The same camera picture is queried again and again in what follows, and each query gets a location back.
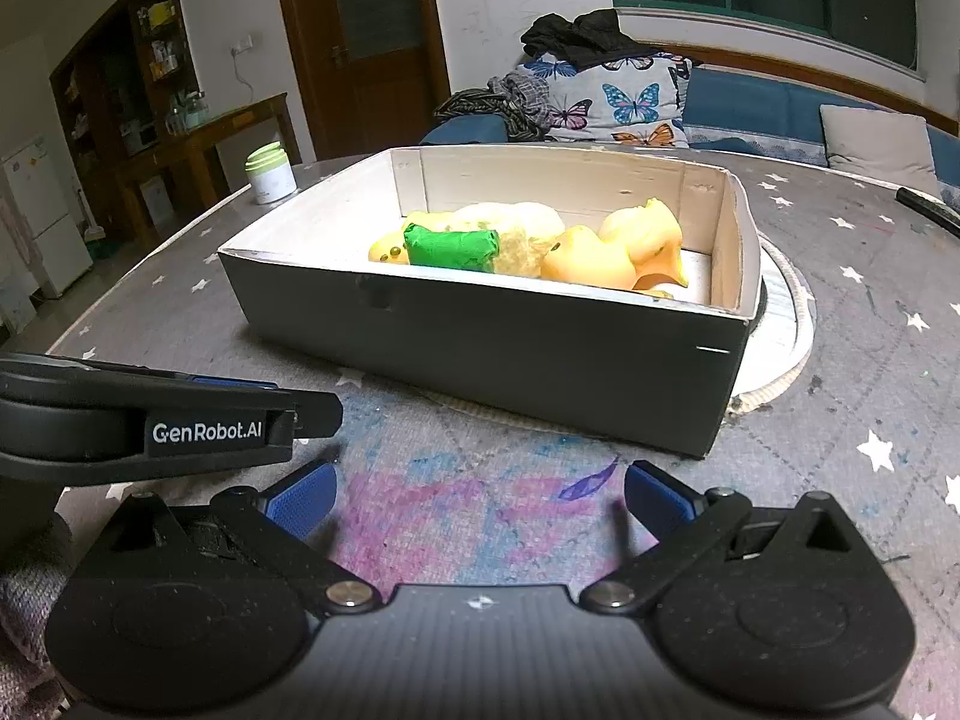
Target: wooden table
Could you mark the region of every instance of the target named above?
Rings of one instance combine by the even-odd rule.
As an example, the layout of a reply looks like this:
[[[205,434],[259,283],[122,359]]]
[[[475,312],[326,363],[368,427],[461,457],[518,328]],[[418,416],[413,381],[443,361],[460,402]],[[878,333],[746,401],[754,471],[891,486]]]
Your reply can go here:
[[[270,119],[277,119],[280,125],[280,137],[290,157],[290,163],[299,165],[301,153],[296,144],[296,135],[287,109],[287,95],[284,93],[224,113],[202,127],[142,151],[116,167],[114,175],[124,208],[136,237],[145,245],[147,251],[160,243],[160,233],[151,222],[139,185],[167,167],[186,162],[196,183],[200,204],[205,209],[212,208],[222,197],[216,189],[213,176],[210,175],[208,153],[235,133]]]

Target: gray cardboard box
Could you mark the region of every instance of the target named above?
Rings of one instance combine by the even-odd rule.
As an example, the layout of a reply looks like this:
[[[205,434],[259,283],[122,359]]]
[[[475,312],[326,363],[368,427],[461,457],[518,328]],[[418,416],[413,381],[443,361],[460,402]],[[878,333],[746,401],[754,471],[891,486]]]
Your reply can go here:
[[[664,201],[683,228],[674,300],[369,262],[411,211],[538,201],[572,226]],[[760,243],[721,167],[624,148],[397,148],[305,191],[220,256],[264,338],[444,394],[702,457],[760,294]]]

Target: sofa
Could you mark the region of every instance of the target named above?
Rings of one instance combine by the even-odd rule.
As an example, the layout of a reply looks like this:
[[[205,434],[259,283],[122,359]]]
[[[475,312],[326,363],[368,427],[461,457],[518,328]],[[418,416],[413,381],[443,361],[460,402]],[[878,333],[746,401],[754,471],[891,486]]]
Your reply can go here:
[[[827,167],[821,105],[886,110],[880,105],[796,81],[697,67],[690,74],[683,129],[692,148],[759,154]],[[443,127],[450,127],[454,122],[457,119]],[[479,117],[476,124],[481,124]],[[485,117],[483,127],[473,127],[466,121],[450,129],[443,127],[428,135],[424,143],[505,143],[507,140],[505,129],[496,126],[496,117]],[[944,202],[960,210],[960,138],[930,125],[928,135]]]

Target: glass jar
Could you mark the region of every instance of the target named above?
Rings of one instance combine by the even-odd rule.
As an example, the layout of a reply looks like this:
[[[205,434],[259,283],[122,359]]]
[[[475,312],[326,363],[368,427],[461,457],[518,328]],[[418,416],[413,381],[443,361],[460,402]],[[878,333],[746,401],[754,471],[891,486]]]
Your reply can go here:
[[[210,119],[210,109],[206,104],[203,92],[191,92],[186,95],[186,105],[184,105],[184,123],[186,128],[196,129],[202,127]]]

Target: green object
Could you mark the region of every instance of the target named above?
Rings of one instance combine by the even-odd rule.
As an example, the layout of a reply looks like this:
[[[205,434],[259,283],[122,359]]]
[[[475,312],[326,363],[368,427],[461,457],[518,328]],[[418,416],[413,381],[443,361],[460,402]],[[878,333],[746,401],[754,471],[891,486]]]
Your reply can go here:
[[[469,233],[435,233],[419,224],[403,231],[411,265],[493,273],[493,258],[500,253],[496,230]]]
[[[283,150],[281,143],[270,143],[270,146],[258,148],[247,159],[247,175],[260,175],[270,172],[275,167],[290,163],[290,157]]]

